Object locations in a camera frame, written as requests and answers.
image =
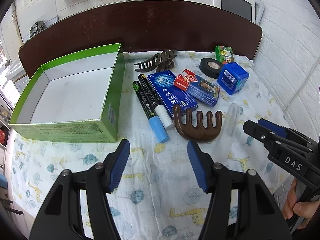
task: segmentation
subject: floor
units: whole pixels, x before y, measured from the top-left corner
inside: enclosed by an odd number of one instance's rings
[[[15,201],[12,198],[11,166],[12,166],[12,157],[13,157],[13,143],[16,135],[17,135],[17,132],[11,129],[8,142],[7,142],[4,175],[8,180],[8,198],[9,200],[13,201],[13,204],[11,204],[11,207],[24,212],[23,215],[17,215],[17,214],[11,213],[12,221],[15,223],[15,225],[20,230],[20,232],[23,233],[26,238],[29,238],[32,224],[35,219],[31,215],[29,215],[22,207],[20,207],[17,203],[15,203]]]

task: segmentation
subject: green box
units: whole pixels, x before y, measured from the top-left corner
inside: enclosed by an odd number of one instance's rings
[[[47,62],[25,87],[9,124],[33,140],[116,142],[124,69],[121,43]]]
[[[234,62],[231,47],[216,46],[214,50],[216,52],[216,59],[220,61],[222,64]]]

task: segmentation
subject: tiled wall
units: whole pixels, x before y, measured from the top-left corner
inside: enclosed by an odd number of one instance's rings
[[[320,19],[308,0],[262,0],[263,38],[254,59],[293,128],[319,138]]]
[[[95,6],[124,0],[17,0],[20,31],[36,20],[60,20]],[[272,92],[293,128],[317,139],[320,133],[320,19],[308,0],[262,0],[263,38],[255,72]],[[19,44],[10,12],[1,22],[8,52],[17,57]]]

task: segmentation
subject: barcode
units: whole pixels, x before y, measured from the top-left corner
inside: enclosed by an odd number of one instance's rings
[[[109,109],[108,109],[108,119],[111,122],[113,128],[116,126],[116,113],[115,110],[113,109],[111,103],[109,104]]]
[[[224,71],[224,75],[228,78],[228,79],[230,79],[230,81],[231,82],[233,82],[236,78],[233,76],[233,75],[231,75],[228,71]]]

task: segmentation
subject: black marker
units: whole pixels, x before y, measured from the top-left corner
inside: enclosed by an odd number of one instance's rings
[[[153,110],[153,106],[149,103],[147,96],[142,90],[142,87],[139,81],[134,81],[132,83],[134,91],[139,99],[139,102],[149,120],[149,124],[153,129],[154,133],[156,134],[158,141],[160,143],[166,142],[168,140],[167,132],[165,131],[160,118],[155,114]]]
[[[165,109],[164,105],[160,102],[156,94],[154,93],[153,89],[151,88],[148,80],[146,79],[144,74],[140,74],[138,76],[139,81],[142,85],[142,90],[148,98],[150,104],[152,104],[153,109],[155,110],[156,114],[159,116],[164,128],[166,130],[171,129],[174,127],[172,119],[168,115],[167,110]]]

